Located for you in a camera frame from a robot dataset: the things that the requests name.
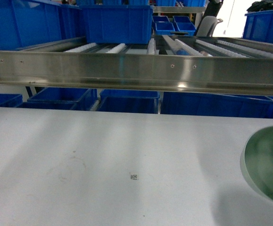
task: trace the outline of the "qr code label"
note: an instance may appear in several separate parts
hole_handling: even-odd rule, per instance
[[[137,173],[130,173],[130,179],[131,180],[138,180],[139,179],[139,176]]]

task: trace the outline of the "roller conveyor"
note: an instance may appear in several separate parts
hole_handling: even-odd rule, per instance
[[[273,95],[273,44],[185,36],[152,36],[148,45],[63,40],[0,51],[0,84]]]

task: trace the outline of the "metal shelf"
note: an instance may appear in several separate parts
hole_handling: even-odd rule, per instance
[[[164,37],[153,38],[157,49],[173,49]],[[176,38],[205,54],[215,51],[202,48],[196,40],[213,45],[223,40],[273,53],[273,44],[268,43],[171,37]],[[42,52],[41,49],[39,52],[0,51],[0,84],[273,95],[273,59],[270,58],[178,56],[175,51],[171,56],[96,53],[105,47],[99,45],[87,53]],[[147,49],[147,46],[128,48]]]

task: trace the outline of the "white roller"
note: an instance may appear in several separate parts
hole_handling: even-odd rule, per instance
[[[224,49],[224,48],[221,48],[219,46],[215,46],[213,44],[210,44],[210,43],[207,43],[205,41],[201,41],[201,40],[196,40],[196,43],[200,44],[200,45],[203,45],[203,46],[206,46],[208,48],[211,48],[217,52],[220,52],[220,53],[223,53],[223,54],[226,54],[227,56],[229,57],[240,57],[240,58],[247,58],[247,56],[244,56],[242,54],[239,54],[239,53],[235,53],[233,51],[230,51],[230,50],[227,50],[227,49]]]
[[[147,54],[154,55],[156,53],[156,44],[155,40],[151,39],[148,44]]]
[[[114,48],[112,48],[111,50],[109,50],[106,53],[119,53],[120,51],[122,51],[125,48],[125,44],[121,43],[118,46],[115,46]]]
[[[273,53],[261,51],[261,50],[255,49],[255,48],[249,48],[249,47],[237,45],[237,44],[230,43],[230,42],[227,42],[227,41],[222,41],[222,40],[218,40],[217,43],[225,45],[225,46],[237,48],[237,49],[240,49],[240,50],[244,50],[246,52],[257,54],[257,55],[260,55],[260,56],[263,56],[263,57],[273,58]]]
[[[191,56],[196,56],[196,57],[204,57],[204,55],[202,55],[201,53],[199,53],[198,51],[196,51],[195,49],[193,49],[191,46],[188,46],[187,44],[185,44],[184,42],[175,39],[175,42],[181,47],[183,48],[185,51],[187,51]]]
[[[83,51],[88,50],[88,49],[95,47],[95,46],[97,46],[97,43],[89,43],[87,45],[73,48],[73,49],[67,50],[65,52],[66,53],[80,53],[80,52],[83,52]]]

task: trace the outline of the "stainless steel rail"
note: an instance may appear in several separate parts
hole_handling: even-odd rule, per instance
[[[162,36],[154,38],[157,49],[170,49]],[[176,38],[197,48],[197,37]],[[272,44],[199,39],[273,53]],[[0,84],[273,95],[273,59],[0,51]]]

